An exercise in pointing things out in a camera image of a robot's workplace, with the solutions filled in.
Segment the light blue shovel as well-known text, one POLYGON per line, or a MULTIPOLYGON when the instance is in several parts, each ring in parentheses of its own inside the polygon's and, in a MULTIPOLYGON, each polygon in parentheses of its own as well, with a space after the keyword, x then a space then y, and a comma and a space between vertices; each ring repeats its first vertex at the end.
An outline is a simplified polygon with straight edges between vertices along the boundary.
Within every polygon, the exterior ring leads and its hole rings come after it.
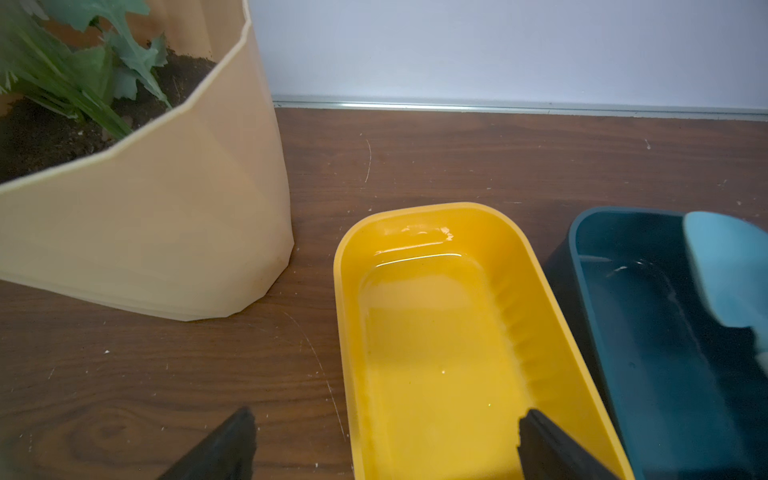
POLYGON ((748 328, 767 369, 767 232, 736 217, 694 211, 683 217, 690 269, 706 311, 721 325, 748 328))

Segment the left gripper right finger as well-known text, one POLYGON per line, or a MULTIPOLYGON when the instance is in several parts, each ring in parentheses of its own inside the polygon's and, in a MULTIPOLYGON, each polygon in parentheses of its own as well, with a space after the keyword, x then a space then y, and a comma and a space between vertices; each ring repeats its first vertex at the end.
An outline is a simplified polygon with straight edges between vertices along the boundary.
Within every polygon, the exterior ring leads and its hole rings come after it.
POLYGON ((519 421, 517 448, 526 480, 617 480, 618 477, 537 409, 519 421))

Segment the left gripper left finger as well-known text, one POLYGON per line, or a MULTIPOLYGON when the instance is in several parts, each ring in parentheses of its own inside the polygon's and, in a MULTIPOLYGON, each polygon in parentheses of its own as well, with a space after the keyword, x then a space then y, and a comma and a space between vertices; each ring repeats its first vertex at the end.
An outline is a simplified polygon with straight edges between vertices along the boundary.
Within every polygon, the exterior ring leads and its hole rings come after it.
POLYGON ((251 480, 256 450, 254 415, 248 407, 241 407, 159 479, 251 480))

